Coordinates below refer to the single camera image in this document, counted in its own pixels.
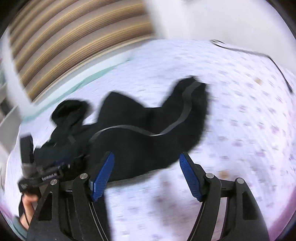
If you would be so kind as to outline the light sleeve left forearm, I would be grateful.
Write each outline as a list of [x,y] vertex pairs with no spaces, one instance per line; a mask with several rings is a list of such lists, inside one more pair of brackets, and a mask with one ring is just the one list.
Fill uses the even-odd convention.
[[29,226],[30,224],[25,216],[13,217],[14,231],[21,240],[27,240]]

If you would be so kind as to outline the person's left hand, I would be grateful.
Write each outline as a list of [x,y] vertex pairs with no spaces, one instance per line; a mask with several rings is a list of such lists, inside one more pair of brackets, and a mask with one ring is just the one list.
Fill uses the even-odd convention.
[[20,216],[20,223],[22,226],[28,230],[32,217],[34,216],[35,209],[33,207],[34,203],[37,203],[39,197],[35,194],[25,193],[22,197],[22,204],[23,204],[23,214]]

